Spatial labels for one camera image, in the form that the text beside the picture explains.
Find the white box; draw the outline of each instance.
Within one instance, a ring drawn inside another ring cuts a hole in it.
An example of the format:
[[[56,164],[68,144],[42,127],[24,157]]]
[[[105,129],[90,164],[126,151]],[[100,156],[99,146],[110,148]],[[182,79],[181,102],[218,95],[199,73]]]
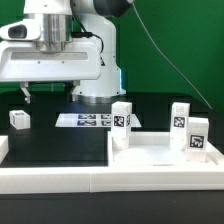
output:
[[[131,132],[132,103],[116,102],[112,104],[111,133],[113,145],[116,149],[125,150],[129,147]]]
[[[209,142],[206,162],[187,161],[169,148],[168,132],[132,132],[130,148],[112,148],[108,168],[91,173],[91,192],[224,189],[224,156]]]
[[[12,110],[9,112],[10,124],[17,130],[30,128],[30,115],[23,110]]]
[[[170,148],[173,150],[186,149],[189,110],[189,103],[173,103],[172,105]]]
[[[207,118],[190,117],[187,132],[187,160],[205,162],[209,121]]]

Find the black cable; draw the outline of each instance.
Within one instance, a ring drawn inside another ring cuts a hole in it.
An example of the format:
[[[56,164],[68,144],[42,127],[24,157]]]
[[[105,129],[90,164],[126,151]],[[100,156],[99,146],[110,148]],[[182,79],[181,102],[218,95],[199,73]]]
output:
[[[93,36],[101,40],[101,52],[100,52],[100,53],[102,53],[102,52],[103,52],[103,50],[104,50],[104,43],[103,43],[103,39],[102,39],[100,36],[96,35],[96,34],[93,34]]]
[[[73,18],[76,19],[76,21],[78,22],[78,24],[80,25],[80,27],[82,28],[82,30],[84,31],[84,33],[83,33],[83,35],[80,34],[80,33],[77,33],[77,35],[76,35],[76,33],[73,33],[73,37],[74,38],[78,38],[78,36],[79,36],[79,38],[82,38],[82,37],[90,38],[90,37],[94,36],[94,37],[100,39],[101,40],[101,52],[100,53],[102,53],[103,50],[104,50],[104,42],[103,42],[103,39],[100,36],[98,36],[98,35],[96,35],[94,33],[88,32],[86,30],[85,26],[83,25],[83,23],[81,22],[81,20],[79,19],[79,17],[76,15],[74,6],[75,6],[74,0],[70,0],[70,7],[71,7],[71,10],[72,10],[72,16],[73,16]]]

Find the white tray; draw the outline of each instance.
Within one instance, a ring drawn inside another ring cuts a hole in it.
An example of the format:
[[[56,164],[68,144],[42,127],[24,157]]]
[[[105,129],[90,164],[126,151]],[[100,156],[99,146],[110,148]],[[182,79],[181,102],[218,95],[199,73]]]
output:
[[[206,162],[187,161],[185,152],[169,148],[168,132],[132,132],[127,150],[115,150],[108,137],[108,161],[111,167],[147,166],[216,166],[224,164],[224,156],[209,142]]]
[[[132,133],[130,143],[116,152],[108,133],[108,167],[1,168],[0,194],[224,190],[224,157],[211,144],[198,163],[169,150],[169,133]]]

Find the white container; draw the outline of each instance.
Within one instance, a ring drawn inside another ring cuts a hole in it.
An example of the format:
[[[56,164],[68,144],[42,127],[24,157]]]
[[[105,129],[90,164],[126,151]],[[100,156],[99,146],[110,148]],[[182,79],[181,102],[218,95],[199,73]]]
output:
[[[189,103],[174,103],[172,105],[170,148],[173,150],[181,151],[186,149],[189,110]]]
[[[111,167],[147,167],[147,166],[191,166],[201,165],[197,161],[188,161],[185,151],[172,150],[169,147],[170,133],[168,132],[131,132],[129,148],[117,150],[108,139],[108,161]],[[215,165],[207,156],[206,164]]]
[[[10,124],[17,130],[30,128],[30,115],[23,110],[12,110],[9,112]]]

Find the white cube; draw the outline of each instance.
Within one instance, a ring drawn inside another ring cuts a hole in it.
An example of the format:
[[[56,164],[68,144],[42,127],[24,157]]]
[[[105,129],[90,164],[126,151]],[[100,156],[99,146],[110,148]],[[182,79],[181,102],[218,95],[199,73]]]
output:
[[[205,162],[209,121],[207,118],[190,117],[187,132],[187,160]]]
[[[30,128],[30,115],[23,110],[12,110],[9,112],[10,124],[17,130]]]

